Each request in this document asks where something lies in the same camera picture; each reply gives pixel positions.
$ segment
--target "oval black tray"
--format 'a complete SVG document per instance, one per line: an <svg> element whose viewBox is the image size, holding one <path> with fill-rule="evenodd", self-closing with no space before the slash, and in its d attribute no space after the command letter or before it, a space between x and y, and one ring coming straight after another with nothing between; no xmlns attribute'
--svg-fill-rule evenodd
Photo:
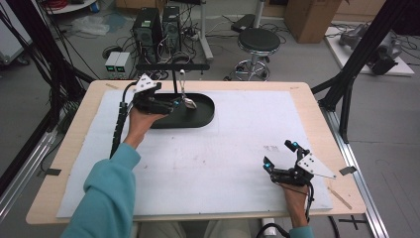
<svg viewBox="0 0 420 238"><path fill-rule="evenodd" d="M162 101L170 101L180 97L179 93L157 93L155 99ZM213 100L201 93L186 93L186 97L193 100L197 105L196 109L187 108L183 103L168 116L157 120L152 128L197 128L209 124L214 117Z"/></svg>

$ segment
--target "concrete floor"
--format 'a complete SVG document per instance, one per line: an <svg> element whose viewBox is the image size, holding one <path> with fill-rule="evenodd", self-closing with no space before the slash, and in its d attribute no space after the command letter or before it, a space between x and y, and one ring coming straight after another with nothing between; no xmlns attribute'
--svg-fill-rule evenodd
<svg viewBox="0 0 420 238"><path fill-rule="evenodd" d="M111 10L101 11L96 16L119 16ZM58 22L68 24L86 14L81 10L73 14L59 16ZM114 29L105 37L92 37L85 34L69 35L77 51L90 67L101 78L107 78L102 51L110 46L122 44L120 37L130 37L129 30L133 21L128 15L113 21ZM207 29L225 22L224 18L207 21ZM280 19L264 19L263 23L274 23L284 27ZM220 24L213 32L216 34L236 35L229 30L229 24ZM340 68L325 42L320 44L296 44L288 33L280 33L286 43L278 53L270 57L272 81L304 81L311 87L336 75ZM411 41L420 44L417 39ZM192 72L188 79L223 80L235 64L249 55L237 46L237 38L208 38L214 60L210 70L203 75ZM204 62L201 48L195 62ZM419 57L418 51L410 51ZM70 56L76 67L93 75L74 51ZM406 53L401 55L405 62L420 63ZM420 162L420 69L411 65L416 72L413 76L373 76L360 74L354 85L353 100L349 122L349 140L353 152L366 179L367 186L379 210L389 237L418 237L420 234L420 180L418 168ZM325 92L315 97L320 99ZM20 148L25 144L35 127L41 122L49 109L49 88L33 64L21 66L12 64L0 71L0 104L1 135L0 173L3 173ZM47 159L51 162L53 155ZM34 200L42 178L33 177L18 197L15 205L0 224L0 237L57 237L64 225L33 226L25 221L26 214ZM338 222L339 219L351 219L350 216L334 217L338 223L341 237L372 237L366 224L358 227L352 223ZM355 215L358 220L365 220L363 215ZM290 228L288 219L277 219L276 222L285 229ZM205 229L205 222L184 222L188 237L200 237ZM327 217L312 217L311 225L316 237L334 237L334 232ZM253 235L258 232L260 224L250 220Z"/></svg>

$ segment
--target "hand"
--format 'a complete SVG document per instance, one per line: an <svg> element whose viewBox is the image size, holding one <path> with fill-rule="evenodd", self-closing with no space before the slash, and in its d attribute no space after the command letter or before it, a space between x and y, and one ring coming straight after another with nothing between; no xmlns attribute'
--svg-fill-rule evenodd
<svg viewBox="0 0 420 238"><path fill-rule="evenodd" d="M130 111L129 133L124 140L124 143L130 145L134 149L138 148L152 124L165 116L166 115L161 114L146 114L133 107Z"/></svg>
<svg viewBox="0 0 420 238"><path fill-rule="evenodd" d="M295 186L281 184L286 198L287 210L290 214L293 227L307 226L308 221L305 216L305 201L308 193L308 186Z"/></svg>

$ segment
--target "black stool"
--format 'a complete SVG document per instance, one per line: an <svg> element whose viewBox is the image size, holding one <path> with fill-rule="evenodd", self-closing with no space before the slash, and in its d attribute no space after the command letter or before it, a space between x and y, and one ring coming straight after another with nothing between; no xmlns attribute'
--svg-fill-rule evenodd
<svg viewBox="0 0 420 238"><path fill-rule="evenodd" d="M256 76L263 81L269 79L269 69L259 58L274 54L280 48L280 38L262 28L248 28L239 34L238 46L252 55L251 59L240 61L235 66L235 76L239 80Z"/></svg>

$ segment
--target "teal sleeve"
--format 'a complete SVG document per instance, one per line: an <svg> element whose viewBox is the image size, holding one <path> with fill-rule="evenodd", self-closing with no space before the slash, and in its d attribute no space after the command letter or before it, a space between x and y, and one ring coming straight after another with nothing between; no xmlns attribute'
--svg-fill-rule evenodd
<svg viewBox="0 0 420 238"><path fill-rule="evenodd" d="M122 143L111 160L96 163L61 237L130 237L136 193L132 169L139 160L136 150Z"/></svg>
<svg viewBox="0 0 420 238"><path fill-rule="evenodd" d="M310 226L302 226L293 228L289 231L290 238L313 238L312 228Z"/></svg>

